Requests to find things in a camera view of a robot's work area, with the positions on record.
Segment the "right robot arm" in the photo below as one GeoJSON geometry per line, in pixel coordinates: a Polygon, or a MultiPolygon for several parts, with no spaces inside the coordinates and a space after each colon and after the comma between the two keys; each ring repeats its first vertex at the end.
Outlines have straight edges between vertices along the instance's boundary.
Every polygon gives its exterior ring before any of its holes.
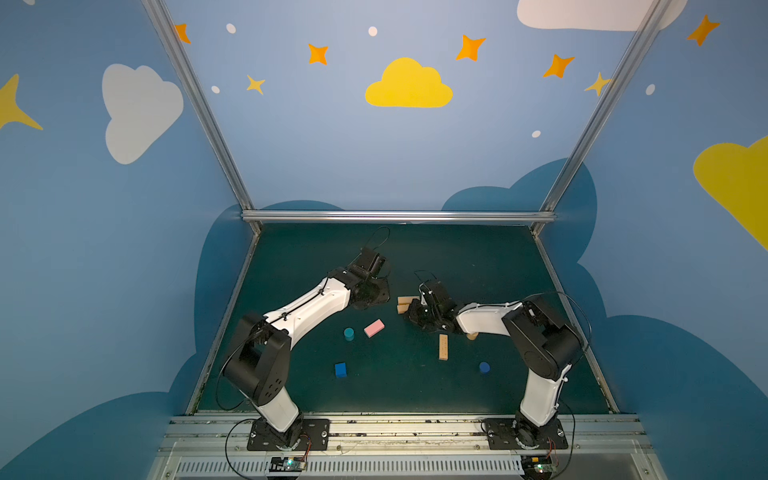
{"type": "Polygon", "coordinates": [[[437,279],[420,294],[398,299],[398,313],[424,331],[508,337],[528,369],[525,392],[512,424],[494,435],[513,437],[522,449],[565,449],[568,438],[558,419],[567,375],[585,350],[569,320],[542,293],[504,303],[456,303],[437,279]]]}

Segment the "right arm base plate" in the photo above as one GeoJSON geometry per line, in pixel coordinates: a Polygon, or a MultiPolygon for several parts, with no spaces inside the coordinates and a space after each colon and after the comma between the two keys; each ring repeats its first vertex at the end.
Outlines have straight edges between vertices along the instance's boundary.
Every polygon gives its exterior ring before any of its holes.
{"type": "Polygon", "coordinates": [[[486,418],[482,421],[491,450],[568,449],[567,435],[557,417],[536,426],[523,417],[486,418]]]}

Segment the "aluminium frame post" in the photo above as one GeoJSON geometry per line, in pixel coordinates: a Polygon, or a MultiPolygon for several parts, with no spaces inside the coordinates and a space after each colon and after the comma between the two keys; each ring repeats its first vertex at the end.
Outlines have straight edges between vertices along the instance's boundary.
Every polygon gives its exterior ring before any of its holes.
{"type": "Polygon", "coordinates": [[[230,188],[239,203],[241,214],[244,214],[246,210],[252,210],[253,203],[245,183],[226,144],[222,131],[215,120],[205,93],[185,51],[183,42],[180,40],[175,25],[172,23],[172,18],[165,2],[160,0],[142,0],[141,3],[160,38],[164,50],[179,77],[184,93],[187,95],[230,188]]]}
{"type": "Polygon", "coordinates": [[[539,209],[541,220],[537,220],[531,226],[531,233],[535,238],[540,236],[548,222],[555,220],[555,210],[558,204],[586,160],[588,153],[599,137],[612,111],[631,82],[634,73],[641,65],[654,40],[662,30],[662,20],[672,4],[671,0],[655,0],[651,2],[647,13],[640,22],[638,29],[613,73],[612,81],[600,96],[573,151],[567,158],[539,209]]]}

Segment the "right controller board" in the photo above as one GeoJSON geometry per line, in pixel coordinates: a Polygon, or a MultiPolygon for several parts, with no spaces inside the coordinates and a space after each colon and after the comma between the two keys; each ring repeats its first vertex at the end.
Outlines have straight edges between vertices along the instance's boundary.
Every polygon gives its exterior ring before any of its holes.
{"type": "Polygon", "coordinates": [[[557,471],[556,465],[549,457],[523,456],[521,467],[524,479],[549,480],[557,471]]]}

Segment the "left controller board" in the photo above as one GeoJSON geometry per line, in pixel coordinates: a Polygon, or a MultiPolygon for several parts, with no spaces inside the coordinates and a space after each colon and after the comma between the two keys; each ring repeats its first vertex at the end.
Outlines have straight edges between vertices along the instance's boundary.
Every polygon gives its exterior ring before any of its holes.
{"type": "Polygon", "coordinates": [[[272,457],[270,459],[269,473],[300,474],[307,467],[304,457],[272,457]]]}

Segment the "controller board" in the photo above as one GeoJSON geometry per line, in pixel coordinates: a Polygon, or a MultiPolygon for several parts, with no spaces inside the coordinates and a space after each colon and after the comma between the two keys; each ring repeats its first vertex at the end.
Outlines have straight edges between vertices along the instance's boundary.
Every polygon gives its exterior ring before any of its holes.
{"type": "Polygon", "coordinates": [[[556,465],[549,457],[523,456],[521,467],[524,479],[549,480],[557,471],[556,465]]]}
{"type": "Polygon", "coordinates": [[[270,459],[269,473],[300,474],[307,467],[304,457],[272,457],[270,459]]]}

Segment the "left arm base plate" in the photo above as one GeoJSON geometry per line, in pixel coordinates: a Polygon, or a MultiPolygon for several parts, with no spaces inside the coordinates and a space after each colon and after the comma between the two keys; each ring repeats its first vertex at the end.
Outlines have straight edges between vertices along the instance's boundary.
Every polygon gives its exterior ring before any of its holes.
{"type": "Polygon", "coordinates": [[[328,447],[330,421],[304,419],[299,416],[285,432],[273,428],[266,420],[258,419],[251,426],[248,451],[325,451],[328,447]]]}

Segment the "aluminium right frame post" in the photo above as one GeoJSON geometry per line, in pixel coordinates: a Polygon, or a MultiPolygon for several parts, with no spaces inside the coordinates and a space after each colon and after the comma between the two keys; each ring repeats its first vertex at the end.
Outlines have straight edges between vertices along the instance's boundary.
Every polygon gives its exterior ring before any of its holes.
{"type": "Polygon", "coordinates": [[[655,0],[651,2],[647,13],[640,22],[638,29],[613,73],[612,81],[600,96],[573,151],[567,158],[539,209],[541,220],[537,220],[531,226],[531,233],[535,238],[540,236],[548,222],[555,220],[555,210],[558,204],[586,160],[588,153],[599,137],[612,111],[631,82],[634,73],[641,65],[654,40],[662,30],[662,20],[672,4],[671,0],[655,0]]]}

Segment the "aluminium rear frame bar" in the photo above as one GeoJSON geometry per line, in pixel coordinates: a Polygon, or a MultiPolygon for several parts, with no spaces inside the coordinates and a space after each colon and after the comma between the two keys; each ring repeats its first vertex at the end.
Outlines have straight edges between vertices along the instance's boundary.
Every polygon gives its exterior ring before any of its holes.
{"type": "Polygon", "coordinates": [[[244,210],[245,221],[339,223],[551,223],[552,212],[244,210]]]}

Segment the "blue wood cube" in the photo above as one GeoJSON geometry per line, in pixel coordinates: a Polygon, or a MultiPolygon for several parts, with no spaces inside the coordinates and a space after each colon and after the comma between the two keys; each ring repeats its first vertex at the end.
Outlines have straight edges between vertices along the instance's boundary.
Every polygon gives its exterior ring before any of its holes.
{"type": "Polygon", "coordinates": [[[348,375],[347,365],[344,362],[335,364],[334,371],[337,378],[346,378],[348,375]]]}

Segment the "pink wood block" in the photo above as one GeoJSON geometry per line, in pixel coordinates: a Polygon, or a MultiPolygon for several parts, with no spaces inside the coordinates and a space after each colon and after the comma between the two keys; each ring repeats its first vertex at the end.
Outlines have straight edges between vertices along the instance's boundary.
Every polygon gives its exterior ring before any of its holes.
{"type": "Polygon", "coordinates": [[[377,319],[364,328],[364,333],[368,338],[380,333],[385,328],[385,324],[381,319],[377,319]]]}

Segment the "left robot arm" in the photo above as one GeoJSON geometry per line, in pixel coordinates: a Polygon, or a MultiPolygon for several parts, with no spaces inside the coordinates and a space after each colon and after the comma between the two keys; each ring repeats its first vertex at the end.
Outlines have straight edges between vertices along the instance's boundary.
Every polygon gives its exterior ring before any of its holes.
{"type": "Polygon", "coordinates": [[[389,301],[386,258],[363,247],[345,267],[338,267],[298,299],[271,312],[246,314],[237,323],[221,368],[259,414],[257,424],[279,448],[300,441],[303,414],[286,385],[293,347],[330,316],[351,306],[365,310],[389,301]]]}

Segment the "aluminium left frame post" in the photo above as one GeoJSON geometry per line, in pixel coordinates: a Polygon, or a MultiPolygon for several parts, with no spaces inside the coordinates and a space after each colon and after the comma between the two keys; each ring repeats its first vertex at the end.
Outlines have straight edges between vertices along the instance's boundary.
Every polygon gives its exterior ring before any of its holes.
{"type": "Polygon", "coordinates": [[[172,23],[172,18],[165,2],[160,0],[142,0],[141,3],[160,38],[164,50],[179,77],[184,93],[187,95],[230,188],[239,203],[241,214],[244,214],[246,210],[252,210],[253,203],[245,183],[226,144],[222,131],[215,120],[205,93],[185,51],[183,42],[180,40],[175,25],[172,23]]]}

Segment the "aluminium front rail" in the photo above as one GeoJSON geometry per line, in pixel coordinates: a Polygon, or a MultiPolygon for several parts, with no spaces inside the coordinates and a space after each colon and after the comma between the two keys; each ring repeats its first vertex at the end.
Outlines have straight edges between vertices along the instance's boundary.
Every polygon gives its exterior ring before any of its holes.
{"type": "Polygon", "coordinates": [[[549,457],[551,479],[663,479],[666,473],[635,415],[564,414],[568,449],[491,450],[490,414],[354,413],[309,415],[330,421],[325,451],[248,451],[255,418],[175,417],[149,471],[151,479],[524,479],[523,456],[549,457]],[[300,474],[269,473],[272,457],[304,457],[300,474]]]}

